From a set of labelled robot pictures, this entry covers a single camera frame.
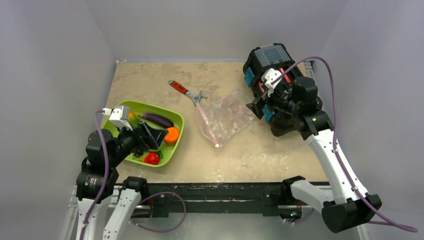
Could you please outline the orange fake tangerine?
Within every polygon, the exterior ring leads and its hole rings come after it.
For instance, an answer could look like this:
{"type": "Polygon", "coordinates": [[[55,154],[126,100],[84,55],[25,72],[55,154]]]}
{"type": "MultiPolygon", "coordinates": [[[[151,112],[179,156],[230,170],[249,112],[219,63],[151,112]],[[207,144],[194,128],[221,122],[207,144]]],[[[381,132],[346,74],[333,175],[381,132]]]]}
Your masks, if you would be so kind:
{"type": "Polygon", "coordinates": [[[180,137],[180,130],[175,126],[169,127],[166,130],[168,133],[164,138],[164,142],[168,145],[176,144],[180,137]]]}

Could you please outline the purple fake eggplant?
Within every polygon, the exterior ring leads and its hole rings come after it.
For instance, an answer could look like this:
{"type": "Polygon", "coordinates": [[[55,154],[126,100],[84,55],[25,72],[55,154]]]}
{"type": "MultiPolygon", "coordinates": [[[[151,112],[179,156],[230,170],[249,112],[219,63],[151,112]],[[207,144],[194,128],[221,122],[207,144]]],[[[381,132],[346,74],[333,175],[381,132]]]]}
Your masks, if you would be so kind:
{"type": "Polygon", "coordinates": [[[143,113],[143,114],[140,115],[140,117],[144,120],[151,121],[151,122],[159,125],[160,127],[163,127],[163,128],[166,128],[166,129],[174,127],[174,123],[170,119],[168,119],[168,118],[166,118],[162,115],[158,115],[158,114],[155,114],[155,113],[143,113]]]}

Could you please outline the red fake fruit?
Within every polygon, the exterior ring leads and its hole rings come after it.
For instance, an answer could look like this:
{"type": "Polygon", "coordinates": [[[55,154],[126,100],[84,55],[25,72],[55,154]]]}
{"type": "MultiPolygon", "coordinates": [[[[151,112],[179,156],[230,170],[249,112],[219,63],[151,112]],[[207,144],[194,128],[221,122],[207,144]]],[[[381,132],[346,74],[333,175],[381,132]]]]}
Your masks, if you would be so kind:
{"type": "Polygon", "coordinates": [[[150,165],[158,165],[160,160],[161,157],[157,152],[151,152],[142,159],[142,162],[150,165]]]}

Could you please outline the green orange fake mango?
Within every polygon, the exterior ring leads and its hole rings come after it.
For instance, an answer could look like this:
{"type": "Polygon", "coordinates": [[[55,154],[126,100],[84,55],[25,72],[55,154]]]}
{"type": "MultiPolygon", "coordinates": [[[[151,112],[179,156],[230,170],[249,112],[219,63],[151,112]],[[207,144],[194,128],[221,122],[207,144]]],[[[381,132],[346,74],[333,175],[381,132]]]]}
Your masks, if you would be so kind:
{"type": "Polygon", "coordinates": [[[128,114],[128,123],[133,128],[139,128],[140,127],[140,120],[139,120],[138,116],[131,110],[129,111],[129,114],[128,114]]]}

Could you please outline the clear zip top bag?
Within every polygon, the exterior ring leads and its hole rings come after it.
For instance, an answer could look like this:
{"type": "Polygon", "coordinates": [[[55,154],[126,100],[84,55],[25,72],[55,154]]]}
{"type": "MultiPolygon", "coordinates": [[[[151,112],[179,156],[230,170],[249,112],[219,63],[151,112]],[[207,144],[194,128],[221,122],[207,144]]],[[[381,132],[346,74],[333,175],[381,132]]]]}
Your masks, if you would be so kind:
{"type": "Polygon", "coordinates": [[[199,130],[214,148],[221,148],[256,117],[246,107],[248,101],[246,94],[235,89],[223,98],[195,105],[199,130]]]}

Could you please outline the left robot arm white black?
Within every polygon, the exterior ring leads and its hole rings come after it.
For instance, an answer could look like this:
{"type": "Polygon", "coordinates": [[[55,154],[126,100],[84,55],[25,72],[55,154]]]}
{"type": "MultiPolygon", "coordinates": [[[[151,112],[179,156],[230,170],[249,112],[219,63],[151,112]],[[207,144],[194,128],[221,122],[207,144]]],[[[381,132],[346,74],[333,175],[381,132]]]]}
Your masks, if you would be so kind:
{"type": "Polygon", "coordinates": [[[117,136],[101,128],[89,135],[86,157],[76,179],[80,240],[117,240],[121,237],[131,211],[136,204],[146,203],[150,193],[146,179],[128,177],[123,190],[127,199],[117,207],[111,219],[106,220],[119,177],[117,166],[134,152],[159,150],[167,134],[167,129],[153,128],[141,121],[138,127],[120,128],[117,136]]]}

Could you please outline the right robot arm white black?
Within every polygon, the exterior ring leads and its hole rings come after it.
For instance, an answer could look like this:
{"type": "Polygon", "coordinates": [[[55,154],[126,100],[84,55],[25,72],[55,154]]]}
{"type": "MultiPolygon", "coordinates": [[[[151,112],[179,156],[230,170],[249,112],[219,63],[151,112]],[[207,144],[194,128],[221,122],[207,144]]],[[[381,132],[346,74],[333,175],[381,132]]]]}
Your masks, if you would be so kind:
{"type": "Polygon", "coordinates": [[[333,233],[369,223],[382,201],[377,194],[369,193],[350,167],[336,138],[335,126],[322,109],[315,81],[305,76],[293,80],[273,76],[254,77],[247,83],[254,96],[247,107],[259,119],[267,120],[276,137],[293,131],[300,133],[331,186],[332,193],[327,194],[304,177],[292,177],[283,181],[282,200],[310,205],[333,233]]]}

